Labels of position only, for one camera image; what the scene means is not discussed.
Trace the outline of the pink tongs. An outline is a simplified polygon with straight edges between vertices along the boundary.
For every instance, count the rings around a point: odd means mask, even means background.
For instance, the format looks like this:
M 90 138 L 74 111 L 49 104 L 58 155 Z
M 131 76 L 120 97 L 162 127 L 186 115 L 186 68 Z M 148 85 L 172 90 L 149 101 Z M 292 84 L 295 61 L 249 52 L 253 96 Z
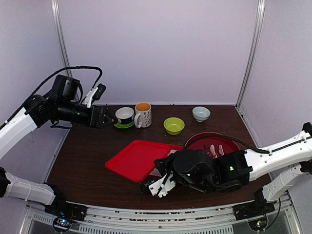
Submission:
M 221 156 L 225 155 L 222 145 L 218 145 L 217 147 L 215 147 L 215 146 L 212 144 L 212 145 L 210 145 L 210 146 L 206 146 L 206 149 L 208 150 L 208 155 L 209 155 L 212 159 L 216 159 L 216 158 L 218 158 L 218 157 L 221 157 Z

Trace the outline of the red tin box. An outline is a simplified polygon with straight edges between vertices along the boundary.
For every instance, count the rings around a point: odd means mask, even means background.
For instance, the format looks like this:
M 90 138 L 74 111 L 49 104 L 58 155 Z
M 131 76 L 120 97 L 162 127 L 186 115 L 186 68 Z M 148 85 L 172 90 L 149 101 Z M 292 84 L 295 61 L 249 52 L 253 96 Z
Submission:
M 155 168 L 149 173 L 150 176 L 163 177 L 171 168 L 173 160 L 177 155 L 178 150 L 171 150 L 168 155 L 154 161 Z

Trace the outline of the red tin lid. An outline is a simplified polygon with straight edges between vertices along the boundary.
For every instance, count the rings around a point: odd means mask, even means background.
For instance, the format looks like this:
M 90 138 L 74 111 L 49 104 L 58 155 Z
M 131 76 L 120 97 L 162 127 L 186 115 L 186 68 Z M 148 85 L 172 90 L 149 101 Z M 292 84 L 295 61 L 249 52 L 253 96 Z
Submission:
M 142 182 L 154 170 L 157 159 L 183 147 L 145 140 L 135 140 L 110 159 L 105 167 L 135 183 Z

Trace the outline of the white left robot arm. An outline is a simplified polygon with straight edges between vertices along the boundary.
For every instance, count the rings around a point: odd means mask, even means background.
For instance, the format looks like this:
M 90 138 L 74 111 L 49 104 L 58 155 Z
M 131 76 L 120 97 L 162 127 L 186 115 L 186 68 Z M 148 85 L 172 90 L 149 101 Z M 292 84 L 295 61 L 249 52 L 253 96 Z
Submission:
M 0 196 L 14 197 L 48 206 L 59 216 L 70 212 L 66 196 L 57 186 L 43 183 L 43 173 L 53 161 L 52 148 L 59 134 L 49 143 L 47 123 L 53 128 L 58 122 L 103 128 L 112 125 L 116 117 L 104 106 L 94 105 L 106 87 L 94 86 L 86 97 L 75 99 L 82 91 L 79 80 L 64 75 L 55 78 L 45 95 L 34 93 L 13 117 L 0 129 Z

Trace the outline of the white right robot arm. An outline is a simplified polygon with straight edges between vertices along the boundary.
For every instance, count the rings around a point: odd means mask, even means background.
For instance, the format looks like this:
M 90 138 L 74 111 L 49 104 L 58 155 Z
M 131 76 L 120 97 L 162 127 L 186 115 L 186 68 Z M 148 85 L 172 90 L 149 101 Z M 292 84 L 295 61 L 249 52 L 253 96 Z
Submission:
M 264 149 L 239 150 L 212 158 L 203 149 L 191 150 L 189 147 L 187 144 L 183 150 L 155 160 L 162 178 L 149 185 L 153 196 L 166 196 L 177 183 L 202 193 L 232 192 L 267 173 L 287 167 L 273 182 L 263 186 L 250 204 L 252 214 L 260 215 L 300 176 L 312 171 L 310 122 L 305 123 L 297 135 Z

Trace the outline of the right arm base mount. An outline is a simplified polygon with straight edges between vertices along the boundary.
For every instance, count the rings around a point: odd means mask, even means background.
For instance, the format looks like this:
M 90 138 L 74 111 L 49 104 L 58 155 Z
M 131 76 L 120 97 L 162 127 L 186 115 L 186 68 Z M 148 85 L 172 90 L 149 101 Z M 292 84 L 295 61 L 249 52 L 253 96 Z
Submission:
M 269 227 L 267 214 L 274 212 L 274 203 L 259 205 L 255 201 L 233 206 L 237 221 L 246 219 L 252 231 L 261 232 Z

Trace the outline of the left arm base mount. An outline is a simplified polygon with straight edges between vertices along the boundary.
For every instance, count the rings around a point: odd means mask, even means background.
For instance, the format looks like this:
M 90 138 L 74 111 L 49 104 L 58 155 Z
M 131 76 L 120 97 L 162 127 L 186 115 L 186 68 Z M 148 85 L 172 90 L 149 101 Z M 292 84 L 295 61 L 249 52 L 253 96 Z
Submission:
M 60 234 L 77 229 L 79 222 L 84 221 L 87 213 L 86 206 L 68 202 L 62 208 L 57 208 L 54 205 L 44 205 L 44 207 L 46 213 L 55 216 L 52 221 L 52 227 Z

